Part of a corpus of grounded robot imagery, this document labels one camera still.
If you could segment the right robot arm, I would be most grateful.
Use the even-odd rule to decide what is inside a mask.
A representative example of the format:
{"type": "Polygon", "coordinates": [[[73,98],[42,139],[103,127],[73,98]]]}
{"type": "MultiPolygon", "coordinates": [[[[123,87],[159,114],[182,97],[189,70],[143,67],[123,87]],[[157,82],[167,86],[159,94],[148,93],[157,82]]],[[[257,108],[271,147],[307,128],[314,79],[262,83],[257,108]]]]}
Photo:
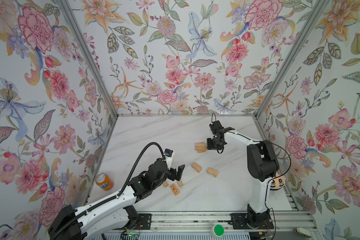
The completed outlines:
{"type": "Polygon", "coordinates": [[[252,139],[231,127],[224,128],[220,121],[211,122],[209,127],[213,137],[207,139],[208,150],[216,150],[221,154],[225,145],[229,144],[247,153],[248,171],[254,180],[251,199],[243,221],[249,228],[258,229],[264,222],[272,219],[268,198],[271,183],[278,179],[276,174],[280,169],[274,144],[268,140],[252,139]]]}

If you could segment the printed wood block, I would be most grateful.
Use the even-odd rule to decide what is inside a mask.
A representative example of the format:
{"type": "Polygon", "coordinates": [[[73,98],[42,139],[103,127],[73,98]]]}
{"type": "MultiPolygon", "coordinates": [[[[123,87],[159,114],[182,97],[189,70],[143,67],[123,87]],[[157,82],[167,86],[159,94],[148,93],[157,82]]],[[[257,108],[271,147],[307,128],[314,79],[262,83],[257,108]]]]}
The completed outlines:
{"type": "Polygon", "coordinates": [[[170,189],[175,196],[177,196],[180,193],[180,190],[177,188],[175,184],[170,185],[170,189]]]}

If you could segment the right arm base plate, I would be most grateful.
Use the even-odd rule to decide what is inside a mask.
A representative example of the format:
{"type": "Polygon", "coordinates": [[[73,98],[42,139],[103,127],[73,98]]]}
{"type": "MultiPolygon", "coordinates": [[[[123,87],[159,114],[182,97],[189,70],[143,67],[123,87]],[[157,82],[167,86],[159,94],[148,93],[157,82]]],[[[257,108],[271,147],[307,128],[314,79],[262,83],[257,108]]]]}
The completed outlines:
{"type": "Polygon", "coordinates": [[[273,230],[275,228],[271,216],[268,214],[263,220],[250,223],[246,218],[247,213],[231,213],[229,224],[234,230],[273,230]]]}

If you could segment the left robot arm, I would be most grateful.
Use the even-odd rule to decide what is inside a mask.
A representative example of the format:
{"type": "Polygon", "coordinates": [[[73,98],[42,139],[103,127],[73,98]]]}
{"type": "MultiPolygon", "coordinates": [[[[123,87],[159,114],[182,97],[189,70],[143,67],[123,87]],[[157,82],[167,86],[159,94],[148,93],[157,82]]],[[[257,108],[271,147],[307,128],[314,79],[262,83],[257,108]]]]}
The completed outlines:
{"type": "Polygon", "coordinates": [[[110,230],[132,229],[140,218],[135,204],[149,197],[166,180],[181,180],[185,165],[172,168],[173,156],[174,151],[163,150],[156,142],[147,144],[120,190],[85,206],[62,208],[48,230],[50,239],[90,240],[110,230]],[[160,157],[148,170],[134,176],[139,161],[151,146],[158,147],[160,157]]]}

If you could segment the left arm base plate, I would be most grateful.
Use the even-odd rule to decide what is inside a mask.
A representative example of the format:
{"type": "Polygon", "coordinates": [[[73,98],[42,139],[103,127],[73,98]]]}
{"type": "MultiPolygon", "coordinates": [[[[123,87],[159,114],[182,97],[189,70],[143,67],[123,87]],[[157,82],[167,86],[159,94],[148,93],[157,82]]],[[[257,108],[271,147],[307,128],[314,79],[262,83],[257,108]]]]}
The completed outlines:
{"type": "Polygon", "coordinates": [[[138,214],[131,220],[130,230],[150,230],[152,224],[152,214],[138,214]]]}

